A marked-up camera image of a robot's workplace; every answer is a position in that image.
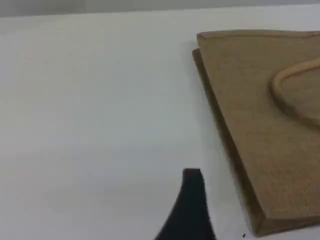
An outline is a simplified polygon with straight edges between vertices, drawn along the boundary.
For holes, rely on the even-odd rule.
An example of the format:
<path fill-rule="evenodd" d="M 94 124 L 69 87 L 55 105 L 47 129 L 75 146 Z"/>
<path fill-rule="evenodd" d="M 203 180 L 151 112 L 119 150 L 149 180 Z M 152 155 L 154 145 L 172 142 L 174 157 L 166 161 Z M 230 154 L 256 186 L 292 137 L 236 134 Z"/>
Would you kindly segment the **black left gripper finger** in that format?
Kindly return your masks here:
<path fill-rule="evenodd" d="M 215 240 L 207 205 L 205 180 L 199 168 L 185 168 L 168 218 L 156 240 Z"/>

